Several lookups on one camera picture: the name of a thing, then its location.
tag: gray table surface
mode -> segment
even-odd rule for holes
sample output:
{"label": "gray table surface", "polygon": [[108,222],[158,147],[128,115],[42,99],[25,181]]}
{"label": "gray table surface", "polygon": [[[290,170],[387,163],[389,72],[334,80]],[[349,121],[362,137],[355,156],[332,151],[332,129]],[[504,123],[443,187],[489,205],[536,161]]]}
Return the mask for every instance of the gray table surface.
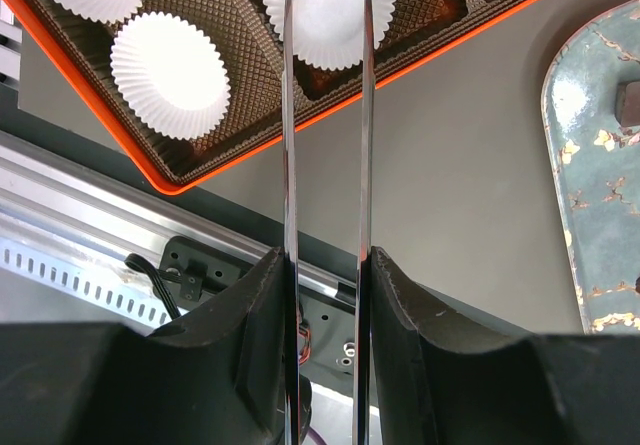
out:
{"label": "gray table surface", "polygon": [[[627,0],[540,0],[377,93],[373,242],[414,280],[536,332],[580,332],[540,115],[569,36]],[[20,106],[117,148],[37,46]],[[297,135],[300,230],[357,250],[360,107]],[[282,220],[281,147],[203,187]]]}

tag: textured tray surface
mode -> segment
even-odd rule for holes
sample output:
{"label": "textured tray surface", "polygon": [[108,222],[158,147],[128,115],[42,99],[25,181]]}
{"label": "textured tray surface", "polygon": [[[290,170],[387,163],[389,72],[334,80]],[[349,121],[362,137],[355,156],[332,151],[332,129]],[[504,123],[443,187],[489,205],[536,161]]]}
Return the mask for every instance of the textured tray surface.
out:
{"label": "textured tray surface", "polygon": [[615,118],[640,80],[640,1],[597,17],[555,58],[542,111],[585,330],[640,331],[640,127]]}
{"label": "textured tray surface", "polygon": [[[524,0],[397,0],[391,28],[376,53],[385,79]],[[52,0],[25,0],[139,148],[171,183],[186,185],[278,137],[282,47],[262,0],[146,0],[142,12],[179,15],[210,36],[229,73],[231,104],[220,127],[192,141],[173,140],[133,114],[113,82],[112,27],[73,16]],[[360,67],[325,72],[295,63],[296,122],[354,96]]]}

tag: tray compartment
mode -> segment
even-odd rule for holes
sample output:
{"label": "tray compartment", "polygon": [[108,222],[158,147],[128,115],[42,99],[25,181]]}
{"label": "tray compartment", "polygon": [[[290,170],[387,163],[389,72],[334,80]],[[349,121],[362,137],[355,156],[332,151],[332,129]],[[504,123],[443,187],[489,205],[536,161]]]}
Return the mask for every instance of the tray compartment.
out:
{"label": "tray compartment", "polygon": [[[376,52],[378,80],[389,79],[523,1],[492,0],[468,12],[464,0],[397,0],[390,30]],[[85,21],[52,0],[23,2],[134,139],[135,152],[148,157],[167,184],[186,189],[281,135],[282,46],[262,0],[146,0],[140,10],[188,20],[212,38],[225,62],[232,88],[229,113],[218,129],[191,141],[154,132],[118,93],[109,55],[122,24],[107,27]],[[360,70],[324,72],[296,61],[296,123],[356,95],[361,88]],[[154,184],[165,187],[161,182]]]}

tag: black cable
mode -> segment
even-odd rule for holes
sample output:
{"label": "black cable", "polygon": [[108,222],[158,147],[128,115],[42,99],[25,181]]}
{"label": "black cable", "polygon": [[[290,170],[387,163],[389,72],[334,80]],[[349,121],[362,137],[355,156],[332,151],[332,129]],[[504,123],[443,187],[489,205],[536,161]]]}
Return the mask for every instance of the black cable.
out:
{"label": "black cable", "polygon": [[137,253],[130,253],[127,258],[124,259],[124,264],[134,272],[144,273],[149,277],[153,284],[153,289],[160,297],[160,300],[164,304],[164,308],[167,309],[167,313],[171,317],[171,320],[175,320],[180,317],[180,310],[176,305],[176,301],[173,299],[171,292],[164,286],[160,273],[156,267],[154,267],[149,260],[141,257]]}

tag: bolt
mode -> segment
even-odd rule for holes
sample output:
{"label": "bolt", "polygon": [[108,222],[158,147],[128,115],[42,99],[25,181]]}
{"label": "bolt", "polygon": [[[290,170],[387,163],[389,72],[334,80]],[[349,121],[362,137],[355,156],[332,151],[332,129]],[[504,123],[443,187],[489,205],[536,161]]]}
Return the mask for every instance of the bolt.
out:
{"label": "bolt", "polygon": [[353,342],[346,342],[344,344],[344,354],[349,357],[349,358],[353,358],[356,356],[356,344]]}

